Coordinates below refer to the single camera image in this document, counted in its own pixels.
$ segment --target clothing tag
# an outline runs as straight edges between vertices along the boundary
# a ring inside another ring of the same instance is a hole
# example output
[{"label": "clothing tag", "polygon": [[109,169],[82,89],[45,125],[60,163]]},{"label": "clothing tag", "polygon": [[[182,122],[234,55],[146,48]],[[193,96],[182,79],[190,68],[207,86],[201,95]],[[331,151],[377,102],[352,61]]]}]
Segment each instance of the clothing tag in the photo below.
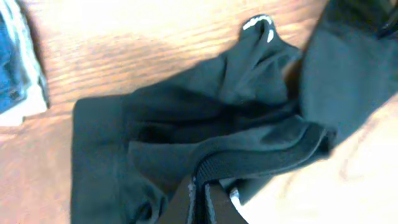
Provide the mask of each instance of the clothing tag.
[{"label": "clothing tag", "polygon": [[243,25],[243,30],[246,30],[246,29],[256,25],[256,23],[258,21],[262,21],[262,20],[266,20],[269,23],[269,25],[272,24],[271,18],[269,16],[263,15],[263,16],[255,17],[255,18],[252,18],[251,20],[249,20],[249,22],[247,22],[245,25]]}]

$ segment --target black garment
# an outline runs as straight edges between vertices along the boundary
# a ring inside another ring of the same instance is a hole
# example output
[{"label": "black garment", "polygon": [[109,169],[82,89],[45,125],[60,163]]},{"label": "black garment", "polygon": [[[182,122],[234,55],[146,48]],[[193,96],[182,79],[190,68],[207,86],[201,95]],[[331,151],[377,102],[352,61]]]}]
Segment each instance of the black garment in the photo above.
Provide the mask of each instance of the black garment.
[{"label": "black garment", "polygon": [[355,1],[326,8],[299,100],[288,98],[282,71],[300,53],[257,16],[217,58],[130,95],[78,101],[72,223],[155,223],[186,176],[188,221],[211,222],[207,183],[268,178],[326,158],[397,90],[397,41],[372,30],[384,18],[364,25],[382,10],[366,11],[374,2],[366,1],[362,14],[347,2]]}]

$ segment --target black fabric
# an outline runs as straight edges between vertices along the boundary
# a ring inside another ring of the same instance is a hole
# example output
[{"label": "black fabric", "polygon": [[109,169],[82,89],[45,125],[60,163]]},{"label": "black fabric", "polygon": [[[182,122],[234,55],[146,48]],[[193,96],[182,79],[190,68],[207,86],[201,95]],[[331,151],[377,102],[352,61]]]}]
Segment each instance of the black fabric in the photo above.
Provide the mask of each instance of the black fabric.
[{"label": "black fabric", "polygon": [[72,223],[167,223],[178,213],[211,223],[206,186],[248,187],[327,158],[398,89],[397,40],[377,34],[388,13],[379,1],[330,1],[297,98],[284,70],[300,52],[260,15],[217,58],[130,95],[79,100]]}]

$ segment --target jeans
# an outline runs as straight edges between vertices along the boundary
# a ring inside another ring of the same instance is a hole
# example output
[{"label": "jeans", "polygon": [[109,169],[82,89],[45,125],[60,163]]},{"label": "jeans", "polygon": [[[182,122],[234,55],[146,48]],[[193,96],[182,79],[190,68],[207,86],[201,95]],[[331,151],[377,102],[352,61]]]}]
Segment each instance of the jeans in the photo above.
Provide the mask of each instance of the jeans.
[{"label": "jeans", "polygon": [[8,36],[7,27],[0,20],[0,113],[17,105],[26,97],[16,51]]}]

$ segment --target black cloth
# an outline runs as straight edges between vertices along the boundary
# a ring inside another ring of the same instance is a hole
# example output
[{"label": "black cloth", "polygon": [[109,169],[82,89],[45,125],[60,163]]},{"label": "black cloth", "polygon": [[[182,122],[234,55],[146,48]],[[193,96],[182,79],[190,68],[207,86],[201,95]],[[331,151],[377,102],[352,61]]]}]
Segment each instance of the black cloth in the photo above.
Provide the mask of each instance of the black cloth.
[{"label": "black cloth", "polygon": [[376,35],[388,12],[361,2],[326,7],[298,98],[283,74],[300,52],[260,15],[217,58],[130,95],[79,100],[72,223],[155,223],[184,177],[190,221],[211,223],[208,183],[268,179],[327,158],[397,91],[397,41]]}]

